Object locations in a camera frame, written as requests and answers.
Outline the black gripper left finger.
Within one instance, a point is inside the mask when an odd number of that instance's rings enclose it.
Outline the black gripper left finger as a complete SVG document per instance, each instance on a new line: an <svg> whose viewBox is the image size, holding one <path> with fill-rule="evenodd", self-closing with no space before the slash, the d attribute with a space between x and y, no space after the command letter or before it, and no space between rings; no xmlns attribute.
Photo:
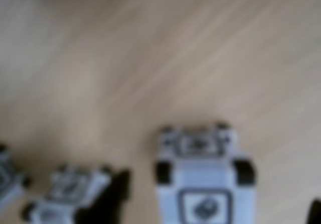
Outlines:
<svg viewBox="0 0 321 224"><path fill-rule="evenodd" d="M121 209L130 198L131 171L123 169L113 172L111 168L102 168L103 173L111 177L111 183L87 208L75 213L75 223L120 223Z"/></svg>

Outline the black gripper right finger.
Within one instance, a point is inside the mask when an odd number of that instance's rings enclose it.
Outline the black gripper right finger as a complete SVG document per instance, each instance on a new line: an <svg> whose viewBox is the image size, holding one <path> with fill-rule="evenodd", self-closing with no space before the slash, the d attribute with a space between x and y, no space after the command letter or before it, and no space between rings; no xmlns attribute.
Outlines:
<svg viewBox="0 0 321 224"><path fill-rule="evenodd" d="M321 224L320 221L320 199L315 199L309 209L308 218L307 218L308 224Z"/></svg>

